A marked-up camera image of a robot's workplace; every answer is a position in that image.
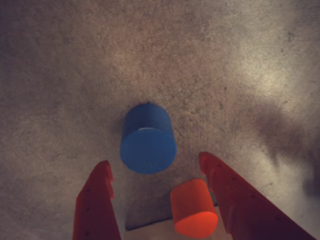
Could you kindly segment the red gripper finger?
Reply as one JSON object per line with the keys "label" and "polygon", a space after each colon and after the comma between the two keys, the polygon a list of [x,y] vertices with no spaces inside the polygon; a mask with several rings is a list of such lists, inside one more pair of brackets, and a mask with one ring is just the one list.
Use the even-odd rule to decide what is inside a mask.
{"label": "red gripper finger", "polygon": [[234,240],[312,240],[313,236],[209,152],[198,155],[225,231]]}
{"label": "red gripper finger", "polygon": [[113,174],[107,160],[90,173],[75,203],[74,240],[120,240],[121,234],[112,206]]}

